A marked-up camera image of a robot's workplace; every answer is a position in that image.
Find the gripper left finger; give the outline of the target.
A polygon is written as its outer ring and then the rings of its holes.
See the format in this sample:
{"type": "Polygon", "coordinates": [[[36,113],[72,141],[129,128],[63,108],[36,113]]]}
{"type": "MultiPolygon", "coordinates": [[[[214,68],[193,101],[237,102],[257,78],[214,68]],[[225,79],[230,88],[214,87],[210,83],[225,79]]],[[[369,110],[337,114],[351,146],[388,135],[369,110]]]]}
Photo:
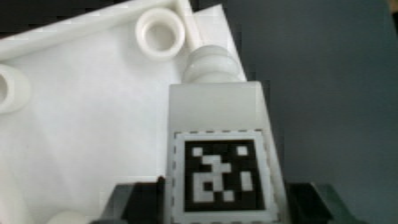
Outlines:
{"type": "Polygon", "coordinates": [[[90,224],[164,224],[166,178],[120,184],[104,213],[90,224]]]}

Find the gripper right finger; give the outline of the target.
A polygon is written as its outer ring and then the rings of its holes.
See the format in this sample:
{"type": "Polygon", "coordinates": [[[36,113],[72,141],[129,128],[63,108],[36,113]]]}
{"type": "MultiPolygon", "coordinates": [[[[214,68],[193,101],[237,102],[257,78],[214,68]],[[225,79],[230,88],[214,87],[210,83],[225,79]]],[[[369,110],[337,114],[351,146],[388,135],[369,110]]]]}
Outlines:
{"type": "Polygon", "coordinates": [[[289,183],[287,192],[294,224],[363,224],[331,184],[289,183]]]}

